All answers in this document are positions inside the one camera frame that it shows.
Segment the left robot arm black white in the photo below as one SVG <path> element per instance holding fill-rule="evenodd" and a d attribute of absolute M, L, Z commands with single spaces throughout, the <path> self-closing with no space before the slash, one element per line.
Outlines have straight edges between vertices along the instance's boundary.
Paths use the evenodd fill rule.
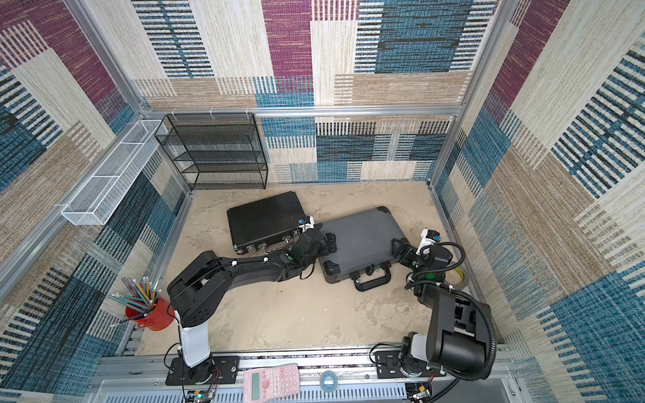
<path fill-rule="evenodd" d="M 181 357 L 193 369 L 211 359 L 208 321 L 224 295 L 243 285 L 283 282 L 299 277 L 317 259 L 337 250 L 336 237 L 312 228 L 295 243 L 263 257 L 223 258 L 200 253 L 167 287 L 179 322 Z"/>

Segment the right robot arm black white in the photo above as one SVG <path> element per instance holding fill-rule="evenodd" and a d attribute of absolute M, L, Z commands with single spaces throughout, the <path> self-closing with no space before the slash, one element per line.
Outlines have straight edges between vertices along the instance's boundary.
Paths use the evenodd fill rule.
<path fill-rule="evenodd" d="M 456 379 L 487 379 L 497 358 L 490 307 L 445 280 L 465 262 L 465 249 L 454 242 L 415 249 L 404 238 L 391 246 L 396 262 L 412 271 L 405 288 L 431 309 L 428 332 L 410 332 L 401 341 L 401 372 L 413 377 L 437 369 Z"/>

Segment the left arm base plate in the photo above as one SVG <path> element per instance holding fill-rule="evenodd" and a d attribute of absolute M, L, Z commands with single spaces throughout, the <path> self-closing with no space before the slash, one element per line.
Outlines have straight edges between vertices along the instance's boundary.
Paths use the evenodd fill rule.
<path fill-rule="evenodd" d="M 232 385 L 236 382 L 240 356 L 213 356 L 194 368 L 183 358 L 174 358 L 166 376 L 166 386 Z"/>

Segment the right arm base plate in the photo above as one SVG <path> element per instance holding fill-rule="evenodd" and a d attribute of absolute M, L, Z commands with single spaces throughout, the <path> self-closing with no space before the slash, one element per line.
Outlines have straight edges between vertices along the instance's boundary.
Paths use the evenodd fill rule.
<path fill-rule="evenodd" d="M 398 349 L 376 349 L 370 358 L 376 366 L 379 379 L 431 378 L 435 372 L 425 362 L 416 359 L 401 359 Z"/>

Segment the grey poker case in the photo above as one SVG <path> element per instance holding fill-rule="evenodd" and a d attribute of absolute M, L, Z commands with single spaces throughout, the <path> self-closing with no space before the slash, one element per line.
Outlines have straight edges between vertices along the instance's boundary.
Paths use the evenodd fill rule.
<path fill-rule="evenodd" d="M 321 223 L 319 230 L 337 238 L 337 252 L 319 259 L 327 283 L 352 280 L 356 290 L 367 292 L 390 282 L 396 262 L 391 241 L 406 237 L 387 207 Z"/>

